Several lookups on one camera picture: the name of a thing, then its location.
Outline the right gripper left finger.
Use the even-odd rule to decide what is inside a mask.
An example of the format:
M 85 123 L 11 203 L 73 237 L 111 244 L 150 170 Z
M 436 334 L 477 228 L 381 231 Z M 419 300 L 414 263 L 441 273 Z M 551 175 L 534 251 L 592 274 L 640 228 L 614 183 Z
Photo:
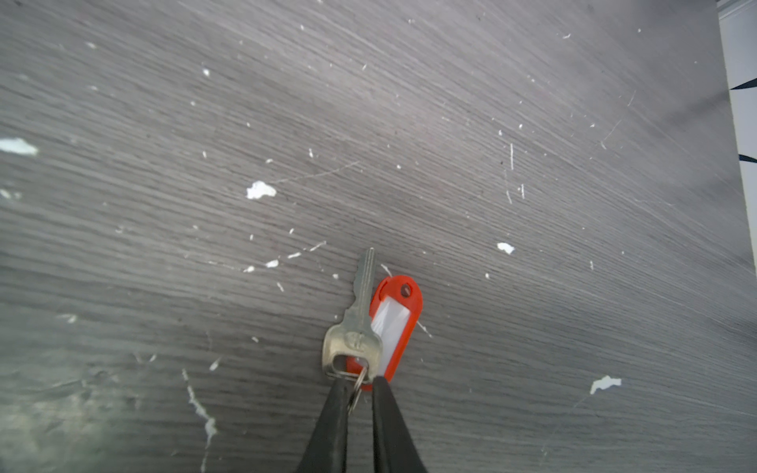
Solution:
M 306 450 L 296 468 L 297 473 L 343 473 L 346 471 L 349 408 L 353 384 L 335 380 Z

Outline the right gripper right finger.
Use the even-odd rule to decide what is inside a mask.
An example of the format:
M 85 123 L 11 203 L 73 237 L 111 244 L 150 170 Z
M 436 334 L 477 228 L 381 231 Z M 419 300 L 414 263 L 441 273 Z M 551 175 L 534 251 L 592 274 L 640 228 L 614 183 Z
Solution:
M 427 473 L 388 381 L 373 381 L 374 471 Z

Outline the silver key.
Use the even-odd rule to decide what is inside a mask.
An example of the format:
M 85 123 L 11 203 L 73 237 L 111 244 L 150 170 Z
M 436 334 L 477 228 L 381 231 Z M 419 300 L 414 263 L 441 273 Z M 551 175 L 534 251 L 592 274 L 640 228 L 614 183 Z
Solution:
M 345 311 L 343 319 L 325 333 L 321 366 L 330 378 L 349 378 L 360 384 L 371 384 L 379 374 L 382 340 L 372 329 L 370 317 L 376 263 L 376 250 L 368 248 L 358 262 L 353 283 L 354 303 Z M 338 357 L 363 360 L 364 372 L 354 376 L 338 370 L 334 364 Z

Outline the red key tag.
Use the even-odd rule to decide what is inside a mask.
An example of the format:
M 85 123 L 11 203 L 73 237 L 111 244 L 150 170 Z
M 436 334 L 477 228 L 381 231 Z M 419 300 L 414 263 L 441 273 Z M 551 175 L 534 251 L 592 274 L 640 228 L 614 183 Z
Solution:
M 423 296 L 409 276 L 384 278 L 373 295 L 370 317 L 374 333 L 382 339 L 380 374 L 390 382 L 423 309 Z

